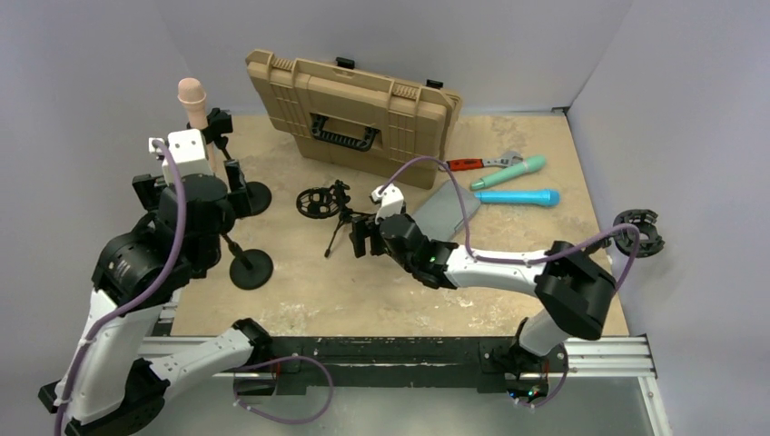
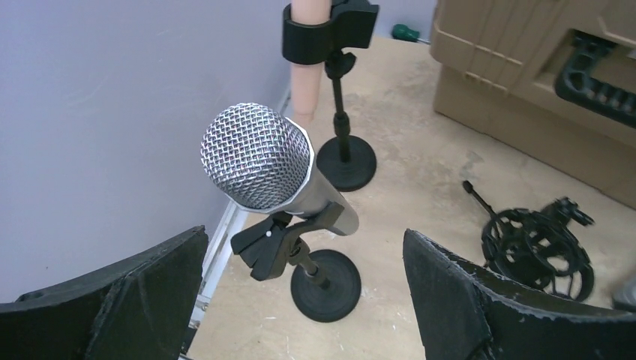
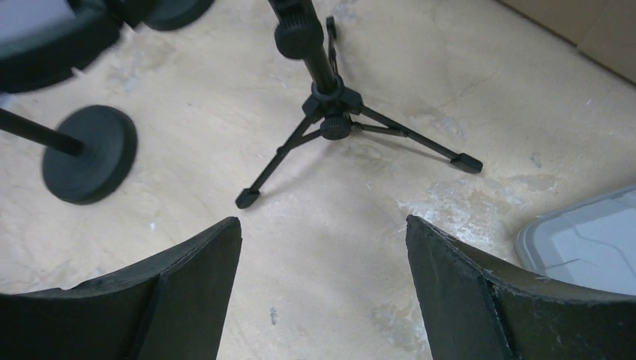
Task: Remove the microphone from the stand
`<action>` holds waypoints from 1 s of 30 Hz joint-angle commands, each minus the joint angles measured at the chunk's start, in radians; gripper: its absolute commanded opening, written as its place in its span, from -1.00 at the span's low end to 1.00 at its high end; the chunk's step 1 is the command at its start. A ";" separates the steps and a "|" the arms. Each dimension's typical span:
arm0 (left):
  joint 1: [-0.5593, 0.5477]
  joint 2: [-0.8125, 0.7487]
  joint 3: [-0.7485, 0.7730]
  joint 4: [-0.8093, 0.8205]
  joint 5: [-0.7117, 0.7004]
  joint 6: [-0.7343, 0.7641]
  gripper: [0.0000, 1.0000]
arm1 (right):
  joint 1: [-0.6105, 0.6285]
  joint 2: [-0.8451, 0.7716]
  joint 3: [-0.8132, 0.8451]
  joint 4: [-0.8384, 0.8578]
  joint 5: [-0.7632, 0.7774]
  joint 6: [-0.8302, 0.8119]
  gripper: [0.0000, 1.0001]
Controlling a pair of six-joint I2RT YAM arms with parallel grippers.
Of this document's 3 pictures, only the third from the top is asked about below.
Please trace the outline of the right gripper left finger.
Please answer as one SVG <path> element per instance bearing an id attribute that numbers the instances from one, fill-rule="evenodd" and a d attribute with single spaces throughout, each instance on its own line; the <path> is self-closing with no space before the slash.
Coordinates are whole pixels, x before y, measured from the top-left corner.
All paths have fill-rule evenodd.
<path id="1" fill-rule="evenodd" d="M 242 228 L 187 241 L 70 289 L 1 296 L 3 359 L 215 359 Z"/>

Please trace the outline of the black tripod shock-mount stand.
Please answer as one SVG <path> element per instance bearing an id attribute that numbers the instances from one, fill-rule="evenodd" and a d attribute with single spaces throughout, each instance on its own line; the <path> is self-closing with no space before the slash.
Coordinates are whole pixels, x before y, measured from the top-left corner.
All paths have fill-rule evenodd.
<path id="1" fill-rule="evenodd" d="M 456 153 L 438 142 L 380 114 L 363 102 L 362 96 L 344 85 L 338 72 L 335 41 L 338 38 L 334 17 L 325 25 L 318 20 L 311 1 L 271 1 L 278 24 L 274 32 L 277 49 L 287 59 L 302 60 L 311 78 L 311 94 L 304 102 L 304 118 L 254 183 L 238 195 L 239 209 L 250 207 L 260 196 L 260 188 L 289 152 L 322 137 L 337 141 L 347 138 L 354 128 L 378 134 L 406 137 L 449 159 L 465 173 L 479 174 L 483 163 L 466 154 Z"/>

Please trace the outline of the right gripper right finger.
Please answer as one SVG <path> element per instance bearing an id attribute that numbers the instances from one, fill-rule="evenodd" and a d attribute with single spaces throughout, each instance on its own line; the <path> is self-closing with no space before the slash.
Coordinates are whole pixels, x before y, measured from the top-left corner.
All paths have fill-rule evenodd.
<path id="1" fill-rule="evenodd" d="M 406 219 L 435 359 L 633 359 L 635 297 L 542 277 Z"/>

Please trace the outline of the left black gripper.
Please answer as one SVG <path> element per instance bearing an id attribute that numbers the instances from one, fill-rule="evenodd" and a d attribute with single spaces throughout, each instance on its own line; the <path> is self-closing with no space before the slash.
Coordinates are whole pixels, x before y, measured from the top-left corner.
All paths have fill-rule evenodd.
<path id="1" fill-rule="evenodd" d="M 64 82 L 136 27 L 157 1 L 2 1 L 1 92 Z"/>

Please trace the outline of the black round-base stand with clip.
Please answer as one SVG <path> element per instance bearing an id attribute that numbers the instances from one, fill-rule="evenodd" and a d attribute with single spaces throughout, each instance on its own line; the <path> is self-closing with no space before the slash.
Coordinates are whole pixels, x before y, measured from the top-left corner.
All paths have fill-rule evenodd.
<path id="1" fill-rule="evenodd" d="M 159 32 L 183 29 L 201 18 L 214 3 L 215 0 L 158 1 L 143 23 Z"/>

